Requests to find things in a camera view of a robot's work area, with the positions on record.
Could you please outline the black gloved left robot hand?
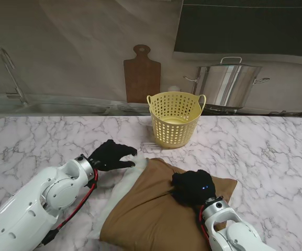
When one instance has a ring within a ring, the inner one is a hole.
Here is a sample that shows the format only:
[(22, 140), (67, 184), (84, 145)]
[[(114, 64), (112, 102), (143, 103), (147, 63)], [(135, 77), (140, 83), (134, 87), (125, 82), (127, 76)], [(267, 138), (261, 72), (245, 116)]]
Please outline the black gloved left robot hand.
[(108, 172), (110, 170), (134, 167), (132, 161), (121, 161), (125, 156), (137, 155), (134, 147), (117, 144), (113, 140), (107, 140), (101, 144), (89, 157), (91, 166), (99, 171)]

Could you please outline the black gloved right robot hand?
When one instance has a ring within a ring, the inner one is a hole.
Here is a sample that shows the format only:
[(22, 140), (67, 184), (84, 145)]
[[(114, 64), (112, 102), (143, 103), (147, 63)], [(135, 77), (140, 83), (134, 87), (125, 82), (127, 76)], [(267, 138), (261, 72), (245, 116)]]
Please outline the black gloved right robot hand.
[(216, 188), (211, 175), (199, 169), (172, 175), (172, 197), (185, 206), (201, 206), (209, 199), (216, 198)]

